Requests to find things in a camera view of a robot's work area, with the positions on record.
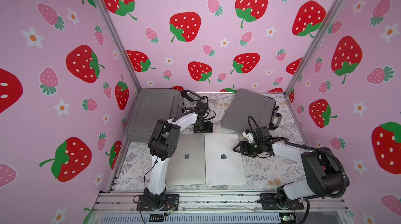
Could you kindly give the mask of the grey laptop sleeve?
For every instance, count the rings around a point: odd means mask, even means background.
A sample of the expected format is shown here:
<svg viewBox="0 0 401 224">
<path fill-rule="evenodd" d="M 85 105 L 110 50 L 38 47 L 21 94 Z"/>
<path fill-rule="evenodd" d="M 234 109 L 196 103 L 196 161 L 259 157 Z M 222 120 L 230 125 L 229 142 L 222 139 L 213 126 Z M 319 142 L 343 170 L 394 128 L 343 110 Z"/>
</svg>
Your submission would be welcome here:
<svg viewBox="0 0 401 224">
<path fill-rule="evenodd" d="M 221 126 L 244 132 L 249 128 L 247 118 L 252 116 L 260 127 L 275 130 L 279 127 L 282 115 L 278 113 L 276 100 L 250 90 L 239 89 L 225 112 Z"/>
</svg>

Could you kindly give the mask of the large grey backpack bag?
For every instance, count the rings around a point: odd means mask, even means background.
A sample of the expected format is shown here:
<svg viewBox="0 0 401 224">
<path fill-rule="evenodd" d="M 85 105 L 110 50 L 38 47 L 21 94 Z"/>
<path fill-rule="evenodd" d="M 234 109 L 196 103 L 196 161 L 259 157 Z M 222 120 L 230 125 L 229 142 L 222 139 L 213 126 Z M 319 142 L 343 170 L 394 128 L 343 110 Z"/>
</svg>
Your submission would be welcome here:
<svg viewBox="0 0 401 224">
<path fill-rule="evenodd" d="M 158 120 L 172 119 L 184 111 L 184 98 L 178 90 L 142 89 L 128 120 L 126 137 L 131 142 L 148 143 Z"/>
</svg>

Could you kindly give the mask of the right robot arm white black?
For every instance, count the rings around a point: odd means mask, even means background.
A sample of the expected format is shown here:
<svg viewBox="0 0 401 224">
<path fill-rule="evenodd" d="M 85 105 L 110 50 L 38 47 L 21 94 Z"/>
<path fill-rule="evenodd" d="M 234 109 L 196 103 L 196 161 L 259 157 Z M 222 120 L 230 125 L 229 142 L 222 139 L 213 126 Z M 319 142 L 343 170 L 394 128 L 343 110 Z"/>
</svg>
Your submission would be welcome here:
<svg viewBox="0 0 401 224">
<path fill-rule="evenodd" d="M 349 179 L 339 159 L 329 148 L 313 148 L 292 143 L 288 138 L 271 136 L 266 127 L 246 130 L 246 140 L 240 141 L 233 151 L 256 158 L 283 157 L 303 165 L 305 178 L 278 187 L 275 202 L 280 208 L 288 208 L 299 200 L 316 198 L 341 198 L 349 186 Z"/>
</svg>

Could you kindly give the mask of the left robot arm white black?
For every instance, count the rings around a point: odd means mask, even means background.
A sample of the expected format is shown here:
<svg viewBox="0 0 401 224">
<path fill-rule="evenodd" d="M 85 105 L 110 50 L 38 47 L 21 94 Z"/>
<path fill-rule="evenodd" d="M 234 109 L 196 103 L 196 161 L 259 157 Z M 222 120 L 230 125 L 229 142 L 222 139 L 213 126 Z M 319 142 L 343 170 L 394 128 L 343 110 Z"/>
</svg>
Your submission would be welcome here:
<svg viewBox="0 0 401 224">
<path fill-rule="evenodd" d="M 188 108 L 172 119 L 159 119 L 148 142 L 153 166 L 150 183 L 144 189 L 143 201 L 153 208 L 161 208 L 165 202 L 166 175 L 170 158 L 176 151 L 182 130 L 193 126 L 195 134 L 213 133 L 213 123 L 208 118 L 211 111 L 208 97 L 202 96 L 195 107 Z"/>
</svg>

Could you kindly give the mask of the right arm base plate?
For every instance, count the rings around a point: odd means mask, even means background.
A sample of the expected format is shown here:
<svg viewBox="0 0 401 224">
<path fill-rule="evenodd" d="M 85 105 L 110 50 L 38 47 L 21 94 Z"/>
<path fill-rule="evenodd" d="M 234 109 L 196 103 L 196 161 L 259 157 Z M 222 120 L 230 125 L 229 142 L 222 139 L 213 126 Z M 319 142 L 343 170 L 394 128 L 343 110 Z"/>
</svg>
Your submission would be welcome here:
<svg viewBox="0 0 401 224">
<path fill-rule="evenodd" d="M 303 210 L 305 208 L 301 199 L 289 200 L 280 193 L 262 193 L 256 202 L 261 204 L 264 210 Z"/>
</svg>

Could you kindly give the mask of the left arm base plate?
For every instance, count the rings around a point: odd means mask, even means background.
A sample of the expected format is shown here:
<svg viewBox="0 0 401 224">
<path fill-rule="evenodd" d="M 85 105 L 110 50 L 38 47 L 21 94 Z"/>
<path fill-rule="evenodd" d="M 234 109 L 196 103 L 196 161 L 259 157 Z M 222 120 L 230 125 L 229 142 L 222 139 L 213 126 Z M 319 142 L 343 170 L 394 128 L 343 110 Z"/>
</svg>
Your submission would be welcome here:
<svg viewBox="0 0 401 224">
<path fill-rule="evenodd" d="M 136 210 L 137 211 L 169 211 L 179 207 L 179 194 L 167 194 L 163 197 L 152 199 L 140 195 Z"/>
</svg>

